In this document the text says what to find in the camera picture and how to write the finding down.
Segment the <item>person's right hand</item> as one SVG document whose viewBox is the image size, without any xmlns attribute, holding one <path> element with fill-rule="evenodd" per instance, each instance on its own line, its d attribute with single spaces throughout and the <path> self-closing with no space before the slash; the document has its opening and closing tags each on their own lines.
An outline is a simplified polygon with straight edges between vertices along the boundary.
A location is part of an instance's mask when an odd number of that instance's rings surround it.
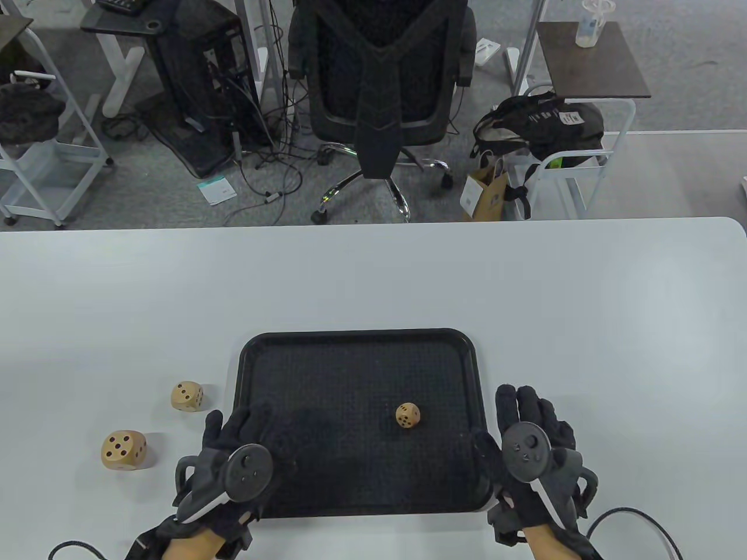
<svg viewBox="0 0 747 560">
<path fill-rule="evenodd" d="M 525 530 L 541 525 L 577 533 L 577 520 L 587 517 L 598 477 L 582 463 L 573 429 L 533 387 L 504 384 L 494 399 L 501 438 L 474 431 L 472 443 L 497 499 L 487 515 L 497 542 L 524 542 Z"/>
</svg>

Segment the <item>person's left hand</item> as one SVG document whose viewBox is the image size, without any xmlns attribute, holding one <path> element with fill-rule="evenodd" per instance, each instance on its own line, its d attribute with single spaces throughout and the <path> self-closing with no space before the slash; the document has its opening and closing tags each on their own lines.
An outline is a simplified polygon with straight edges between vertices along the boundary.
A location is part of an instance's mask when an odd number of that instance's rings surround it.
<svg viewBox="0 0 747 560">
<path fill-rule="evenodd" d="M 267 407 L 219 410 L 205 419 L 202 450 L 179 459 L 175 472 L 177 536 L 209 530 L 224 541 L 243 538 L 275 490 L 280 473 L 262 441 L 271 420 Z"/>
</svg>

